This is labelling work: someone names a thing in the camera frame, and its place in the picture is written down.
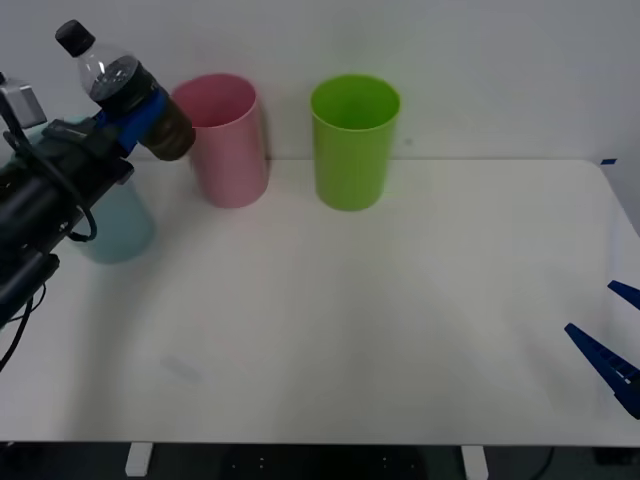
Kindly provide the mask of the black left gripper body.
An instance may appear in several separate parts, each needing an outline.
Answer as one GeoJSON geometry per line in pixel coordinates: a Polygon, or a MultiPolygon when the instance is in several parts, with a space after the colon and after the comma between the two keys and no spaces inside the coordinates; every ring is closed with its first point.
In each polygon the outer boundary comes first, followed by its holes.
{"type": "Polygon", "coordinates": [[[95,204],[134,173],[117,141],[116,128],[100,128],[92,117],[53,120],[31,134],[30,140],[88,204],[95,204]]]}

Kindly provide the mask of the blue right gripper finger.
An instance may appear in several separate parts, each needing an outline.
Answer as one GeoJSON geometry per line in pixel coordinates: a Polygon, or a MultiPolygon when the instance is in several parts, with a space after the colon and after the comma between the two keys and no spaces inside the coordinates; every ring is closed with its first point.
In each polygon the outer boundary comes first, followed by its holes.
{"type": "Polygon", "coordinates": [[[639,289],[618,281],[611,281],[607,285],[607,288],[612,292],[616,293],[625,301],[627,301],[634,308],[636,308],[637,310],[640,310],[640,290],[639,289]]]}
{"type": "Polygon", "coordinates": [[[639,369],[606,348],[576,325],[564,328],[576,347],[612,390],[621,406],[639,418],[639,369]]]}

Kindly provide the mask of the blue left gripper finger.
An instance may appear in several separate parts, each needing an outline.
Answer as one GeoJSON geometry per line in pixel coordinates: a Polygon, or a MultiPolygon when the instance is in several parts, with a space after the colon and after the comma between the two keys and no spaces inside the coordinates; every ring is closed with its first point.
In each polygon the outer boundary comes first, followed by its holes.
{"type": "Polygon", "coordinates": [[[149,100],[145,100],[131,113],[114,117],[101,110],[94,116],[94,120],[99,128],[114,127],[122,150],[133,151],[160,118],[167,103],[166,93],[163,90],[157,90],[149,100]]]}

